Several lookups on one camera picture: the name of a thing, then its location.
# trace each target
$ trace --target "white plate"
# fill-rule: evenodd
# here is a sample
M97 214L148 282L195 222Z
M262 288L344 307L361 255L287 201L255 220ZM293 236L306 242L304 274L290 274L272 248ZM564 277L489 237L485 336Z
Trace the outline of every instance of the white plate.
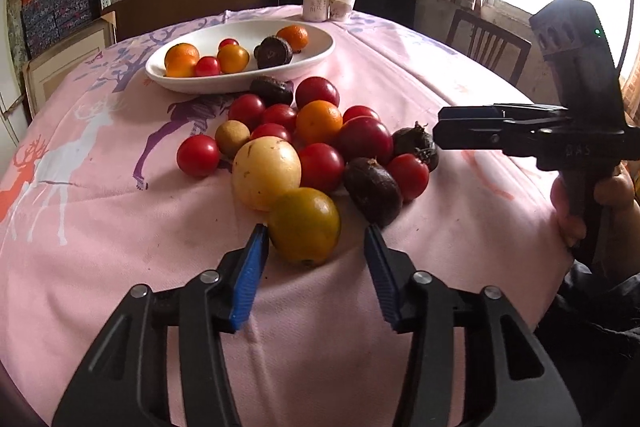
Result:
M301 53L294 54L293 60L284 66L259 70L254 58L254 48L265 37L275 35L278 30L292 24L304 26L309 34L309 44ZM181 42L196 46L200 56L215 56L218 44L223 39L235 39L249 52L251 60L242 73L220 74L219 76L201 76L196 78L170 78L164 76L164 56L169 48ZM261 74L274 76L278 80L293 80L312 73L313 67L327 58L335 48L334 39L327 32L300 22L291 20L253 20L219 24L203 28L177 38L149 57L146 61L146 74L162 87L177 92L209 94L239 92L249 89L251 81Z

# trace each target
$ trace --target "paper cup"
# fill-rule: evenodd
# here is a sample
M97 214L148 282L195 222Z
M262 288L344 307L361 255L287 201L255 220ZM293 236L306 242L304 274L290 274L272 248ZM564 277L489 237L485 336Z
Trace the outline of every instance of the paper cup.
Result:
M329 20L344 22L351 17L356 0L329 0Z

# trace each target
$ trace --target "pink tablecloth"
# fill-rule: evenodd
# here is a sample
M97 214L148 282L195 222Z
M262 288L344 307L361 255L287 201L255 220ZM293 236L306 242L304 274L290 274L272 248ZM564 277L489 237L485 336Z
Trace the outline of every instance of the pink tablecloth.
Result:
M244 245L264 219L233 199L228 172L195 182L175 166L187 136L213 134L226 119L228 97L165 90L145 77L146 58L197 28L299 12L228 12L121 42L71 73L31 125L17 152L23 165L0 185L0 359L47 422L128 288L184 284ZM416 120L433 126L447 104L528 102L402 26L355 14L321 27L336 49L315 74L335 83L342 110L369 105L392 130ZM46 151L28 151L38 140ZM548 201L552 179L530 159L444 152L426 193L385 239L452 287L500 286L533 326L570 263ZM332 260L300 271L272 255L252 317L225 335L244 427L392 424L410 338L383 322L362 254L365 222L347 196L335 199L343 232ZM170 340L172 416L183 425L173 333Z

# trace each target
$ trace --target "metal screw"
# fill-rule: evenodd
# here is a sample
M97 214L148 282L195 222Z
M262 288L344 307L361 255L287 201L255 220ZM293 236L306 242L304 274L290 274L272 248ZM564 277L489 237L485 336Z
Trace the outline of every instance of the metal screw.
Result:
M200 281L205 284L214 284L220 280L220 274L215 270L207 270L200 274Z
M431 281L433 281L433 277L429 272L418 270L414 273L414 281L418 284L429 284Z
M484 294L490 299L493 299L494 301L497 301L500 297L502 297L502 292L500 291L500 288L496 286L487 286L484 289Z
M146 284L136 284L129 292L134 299L141 299L149 292Z

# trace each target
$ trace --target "yellow-green fruit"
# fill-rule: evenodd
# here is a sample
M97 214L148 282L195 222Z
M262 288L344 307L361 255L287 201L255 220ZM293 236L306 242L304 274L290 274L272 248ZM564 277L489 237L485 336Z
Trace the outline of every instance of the yellow-green fruit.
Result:
M340 238L340 213L333 200L314 188L290 190L269 213L269 237L278 254L293 264L317 266Z
M227 158L234 158L240 148L249 141L251 131L238 120L227 120L216 129L215 140L218 149Z
M238 151L231 181L242 203L268 211L279 197L300 187L301 175L300 158L292 145L276 136L262 136Z

